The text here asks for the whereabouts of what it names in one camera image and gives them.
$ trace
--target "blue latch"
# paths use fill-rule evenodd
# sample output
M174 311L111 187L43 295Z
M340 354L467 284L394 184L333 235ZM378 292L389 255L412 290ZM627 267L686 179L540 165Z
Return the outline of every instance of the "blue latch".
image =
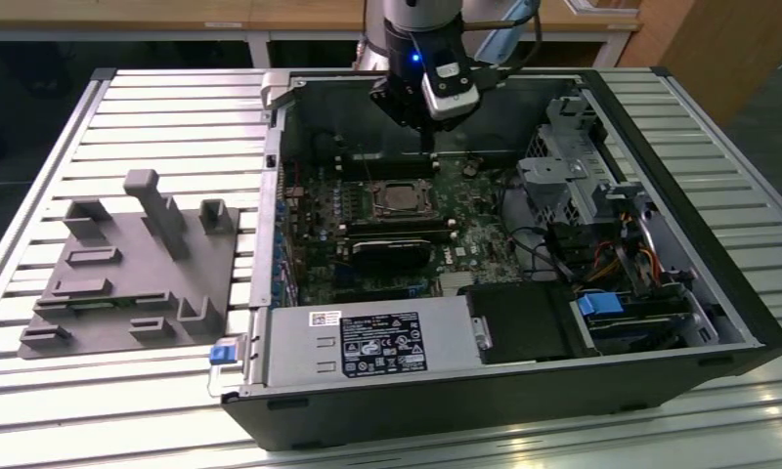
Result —
M237 362L235 345L214 345L207 354L210 364L230 364Z
M576 305L583 316L623 313L623 306L616 293L585 293L576 300Z

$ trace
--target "aluminum extrusion table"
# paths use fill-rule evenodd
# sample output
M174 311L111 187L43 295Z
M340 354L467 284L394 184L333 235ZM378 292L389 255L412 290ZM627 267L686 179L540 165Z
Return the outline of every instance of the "aluminum extrusion table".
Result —
M0 467L782 464L782 358L644 411L273 453L254 446L209 396L207 347L16 358L69 233L59 221L69 199L95 196L109 211L138 210L121 189L133 168L161 174L159 190L175 196L179 208L219 197L241 209L226 334L246 331L262 73L109 70L86 86L0 243ZM671 77L648 69L601 74L782 324L782 199ZM213 392L239 383L237 371L223 369Z

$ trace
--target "motherboard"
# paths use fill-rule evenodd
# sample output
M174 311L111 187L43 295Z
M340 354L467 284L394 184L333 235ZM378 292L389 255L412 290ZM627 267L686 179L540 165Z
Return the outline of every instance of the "motherboard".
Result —
M521 279L496 207L504 169L469 154L413 155L389 169L374 159L304 176L290 168L300 304L449 296Z

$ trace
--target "barcode sticker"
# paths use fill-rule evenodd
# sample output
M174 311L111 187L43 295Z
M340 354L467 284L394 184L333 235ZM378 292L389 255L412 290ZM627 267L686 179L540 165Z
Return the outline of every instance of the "barcode sticker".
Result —
M310 311L309 326L338 325L340 311Z

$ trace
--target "wooden shelf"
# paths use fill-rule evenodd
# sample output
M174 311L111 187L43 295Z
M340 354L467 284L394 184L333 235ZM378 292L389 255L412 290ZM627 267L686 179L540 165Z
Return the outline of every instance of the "wooden shelf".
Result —
M564 0L543 1L540 13L545 31L633 31L640 27L631 17L575 15ZM249 27L361 31L362 0L250 0Z
M564 0L541 3L541 24L573 32L640 27L633 18L575 15ZM0 0L7 28L361 31L362 0Z

